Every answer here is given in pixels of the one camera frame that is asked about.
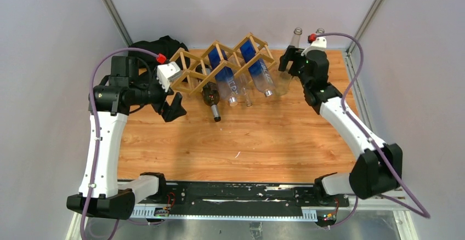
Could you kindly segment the blue bottle silver cap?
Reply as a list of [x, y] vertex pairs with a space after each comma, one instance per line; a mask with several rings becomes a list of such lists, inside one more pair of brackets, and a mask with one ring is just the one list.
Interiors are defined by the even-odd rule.
[[[251, 61], [257, 53], [249, 39], [245, 41], [242, 46], [240, 46], [240, 52], [245, 62]], [[259, 92], [263, 93], [266, 97], [274, 95], [275, 85], [263, 59], [258, 59], [256, 62], [254, 62], [248, 68], [248, 71], [251, 75], [255, 87]]]

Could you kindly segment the blue bottle cork stopper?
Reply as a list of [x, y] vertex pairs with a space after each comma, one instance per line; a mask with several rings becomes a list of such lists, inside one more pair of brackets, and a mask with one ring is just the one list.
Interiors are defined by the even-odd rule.
[[[208, 58], [212, 68], [216, 69], [221, 62], [218, 50], [211, 50], [208, 53]], [[220, 98], [227, 101], [229, 106], [236, 106], [238, 104], [239, 86], [235, 81], [232, 69], [224, 66], [214, 77], [217, 82]]]

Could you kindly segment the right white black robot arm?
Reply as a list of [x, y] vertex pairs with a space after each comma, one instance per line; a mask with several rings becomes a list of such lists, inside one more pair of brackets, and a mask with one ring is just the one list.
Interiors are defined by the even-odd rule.
[[299, 79], [307, 104], [335, 128], [356, 158], [351, 172], [315, 179], [314, 201], [325, 206], [335, 195], [367, 199], [399, 188], [395, 176], [402, 173], [401, 148], [387, 144], [353, 115], [342, 93], [328, 81], [328, 69], [329, 61], [322, 50], [305, 52], [290, 45], [280, 57], [279, 71]]

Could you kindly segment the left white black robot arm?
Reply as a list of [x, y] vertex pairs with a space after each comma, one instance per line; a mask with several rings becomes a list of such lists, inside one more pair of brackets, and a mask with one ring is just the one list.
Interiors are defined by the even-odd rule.
[[165, 122], [186, 115], [182, 95], [173, 94], [170, 84], [179, 78], [181, 69], [175, 62], [162, 62], [139, 73], [142, 59], [113, 56], [111, 72], [93, 87], [89, 104], [91, 138], [86, 170], [78, 193], [69, 196], [66, 206], [83, 216], [127, 220], [135, 205], [146, 197], [154, 203], [167, 199], [168, 188], [162, 173], [144, 172], [124, 185], [118, 184], [117, 167], [122, 134], [131, 107], [150, 105]]

